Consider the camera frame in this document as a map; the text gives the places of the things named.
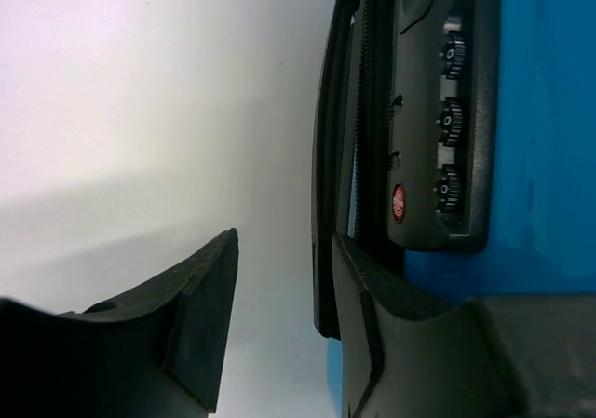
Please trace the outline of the blue suitcase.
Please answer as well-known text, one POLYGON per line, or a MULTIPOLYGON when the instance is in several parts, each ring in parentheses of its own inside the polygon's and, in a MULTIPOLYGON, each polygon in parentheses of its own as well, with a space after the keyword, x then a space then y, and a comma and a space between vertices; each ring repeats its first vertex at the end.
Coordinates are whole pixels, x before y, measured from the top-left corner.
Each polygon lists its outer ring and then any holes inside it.
POLYGON ((595 413, 595 0, 335 0, 312 154, 314 323, 342 417, 332 239, 477 303, 514 417, 595 413))

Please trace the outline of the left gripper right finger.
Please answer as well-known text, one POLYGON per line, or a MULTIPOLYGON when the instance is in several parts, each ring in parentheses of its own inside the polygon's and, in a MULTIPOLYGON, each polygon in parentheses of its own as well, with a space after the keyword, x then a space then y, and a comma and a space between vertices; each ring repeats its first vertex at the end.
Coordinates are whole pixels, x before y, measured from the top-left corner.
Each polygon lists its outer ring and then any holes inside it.
POLYGON ((344 417, 514 417, 514 370, 477 303, 452 306, 332 239, 344 417))

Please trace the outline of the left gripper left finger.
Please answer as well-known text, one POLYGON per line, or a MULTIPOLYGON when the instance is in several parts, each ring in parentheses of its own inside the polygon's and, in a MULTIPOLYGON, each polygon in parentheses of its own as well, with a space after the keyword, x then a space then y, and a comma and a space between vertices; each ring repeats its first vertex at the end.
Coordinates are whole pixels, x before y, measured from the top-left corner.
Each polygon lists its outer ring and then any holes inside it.
POLYGON ((238 234, 81 313, 1 302, 5 417, 206 417, 216 411, 238 234))

